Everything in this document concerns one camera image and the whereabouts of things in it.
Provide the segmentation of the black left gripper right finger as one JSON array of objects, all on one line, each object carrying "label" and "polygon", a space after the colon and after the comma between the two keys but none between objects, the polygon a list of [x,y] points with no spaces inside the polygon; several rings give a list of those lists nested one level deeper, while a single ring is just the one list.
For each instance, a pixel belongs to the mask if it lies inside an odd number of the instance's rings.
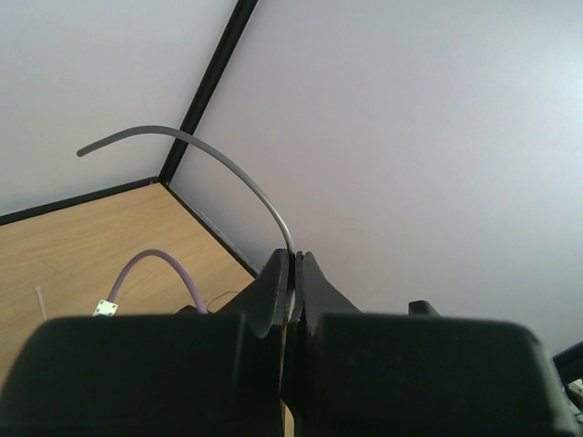
[{"label": "black left gripper right finger", "polygon": [[575,436],[557,369],[527,328],[361,312],[297,255],[281,395],[299,436]]}]

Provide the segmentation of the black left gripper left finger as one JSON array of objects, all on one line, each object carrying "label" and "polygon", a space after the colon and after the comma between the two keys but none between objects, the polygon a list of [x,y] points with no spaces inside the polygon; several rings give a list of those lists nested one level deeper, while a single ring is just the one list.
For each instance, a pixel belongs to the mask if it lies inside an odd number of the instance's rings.
[{"label": "black left gripper left finger", "polygon": [[28,338],[1,390],[4,436],[281,436],[289,253],[222,309],[67,317]]}]

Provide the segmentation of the white zip tie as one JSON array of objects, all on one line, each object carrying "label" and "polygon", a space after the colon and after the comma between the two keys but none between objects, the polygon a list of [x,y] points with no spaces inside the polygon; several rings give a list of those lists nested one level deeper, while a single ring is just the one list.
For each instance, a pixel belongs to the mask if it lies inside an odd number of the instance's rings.
[{"label": "white zip tie", "polygon": [[36,293],[37,301],[38,301],[39,308],[41,311],[42,319],[43,319],[43,321],[47,321],[48,317],[47,317],[47,312],[46,312],[46,304],[45,304],[44,297],[42,294],[42,287],[35,286],[35,293]]}]

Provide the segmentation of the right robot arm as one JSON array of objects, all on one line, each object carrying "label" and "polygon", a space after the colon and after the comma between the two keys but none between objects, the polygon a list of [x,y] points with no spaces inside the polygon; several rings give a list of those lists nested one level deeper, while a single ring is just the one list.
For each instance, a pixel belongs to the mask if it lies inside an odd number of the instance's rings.
[{"label": "right robot arm", "polygon": [[[409,315],[439,317],[440,314],[426,300],[408,303]],[[553,363],[568,400],[582,412],[582,342],[553,357]]]}]

